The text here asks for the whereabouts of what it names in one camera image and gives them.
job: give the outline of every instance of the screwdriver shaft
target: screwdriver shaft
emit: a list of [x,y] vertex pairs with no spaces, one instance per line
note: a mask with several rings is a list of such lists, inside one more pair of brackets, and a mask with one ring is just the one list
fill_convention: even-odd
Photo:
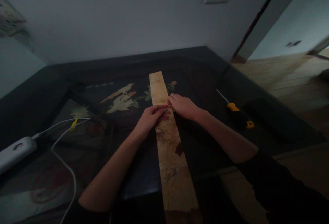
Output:
[[222,95],[222,93],[221,92],[219,92],[219,90],[218,89],[216,89],[217,90],[217,92],[224,98],[224,100],[227,102],[227,103],[229,103],[229,101],[224,97],[224,95]]

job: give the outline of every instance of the left hand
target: left hand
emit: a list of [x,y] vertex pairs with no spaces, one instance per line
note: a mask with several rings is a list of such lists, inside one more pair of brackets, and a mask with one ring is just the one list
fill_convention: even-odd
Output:
[[156,105],[146,108],[132,134],[143,141],[157,121],[168,120],[169,116],[166,114],[170,112],[167,110],[164,113],[167,107],[168,105]]

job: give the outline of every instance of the power cord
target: power cord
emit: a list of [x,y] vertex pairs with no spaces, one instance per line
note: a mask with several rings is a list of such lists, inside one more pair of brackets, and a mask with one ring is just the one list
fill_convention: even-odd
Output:
[[64,122],[67,122],[67,121],[72,121],[72,120],[76,120],[76,119],[85,119],[84,121],[80,122],[80,123],[77,123],[75,124],[74,126],[68,128],[57,140],[56,142],[53,144],[53,146],[51,147],[51,152],[64,164],[64,166],[70,171],[70,173],[72,174],[72,177],[73,177],[73,183],[74,183],[74,193],[73,193],[73,197],[72,197],[72,200],[67,208],[67,210],[65,211],[65,214],[60,222],[60,224],[63,223],[67,213],[69,212],[70,210],[70,207],[71,205],[73,204],[74,202],[74,199],[75,199],[75,196],[76,196],[76,178],[75,178],[75,174],[74,174],[74,171],[72,170],[72,168],[69,167],[69,165],[54,151],[54,148],[56,146],[56,144],[59,142],[59,140],[61,140],[61,138],[66,134],[68,133],[69,130],[71,130],[73,127],[76,127],[84,122],[87,122],[88,120],[90,120],[91,118],[74,118],[74,119],[68,119],[68,120],[64,120],[64,121],[61,121],[61,122],[58,122],[57,124],[53,125],[52,127],[48,128],[47,130],[44,130],[43,132],[40,132],[40,133],[37,133],[35,134],[32,139],[37,139],[39,136],[41,136],[41,134],[45,133],[46,131],[50,130],[51,128],[53,128],[54,126],[60,124],[60,123],[64,123]]

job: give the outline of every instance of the hand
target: hand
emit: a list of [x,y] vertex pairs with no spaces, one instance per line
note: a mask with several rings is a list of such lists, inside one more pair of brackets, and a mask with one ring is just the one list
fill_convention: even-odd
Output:
[[170,114],[170,112],[166,111],[164,113],[167,107],[167,105],[156,105],[146,108],[131,134],[136,136],[140,141],[143,141],[157,121],[167,120],[169,118],[166,114]]
[[197,107],[189,98],[182,97],[179,94],[171,93],[167,99],[169,107],[174,109],[180,116],[196,121],[199,113],[203,110]]

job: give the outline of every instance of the wooden floor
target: wooden floor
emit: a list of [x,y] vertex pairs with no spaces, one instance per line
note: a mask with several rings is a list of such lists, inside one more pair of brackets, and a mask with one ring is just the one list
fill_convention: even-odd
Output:
[[[329,61],[303,54],[232,63],[298,116],[329,136],[329,83],[318,78]],[[291,174],[329,199],[329,143],[274,156]],[[252,186],[237,168],[218,172],[248,223],[268,223]]]
[[329,82],[318,77],[329,60],[295,54],[233,65],[329,136]]
[[323,49],[321,52],[319,52],[319,55],[329,58],[329,48]]

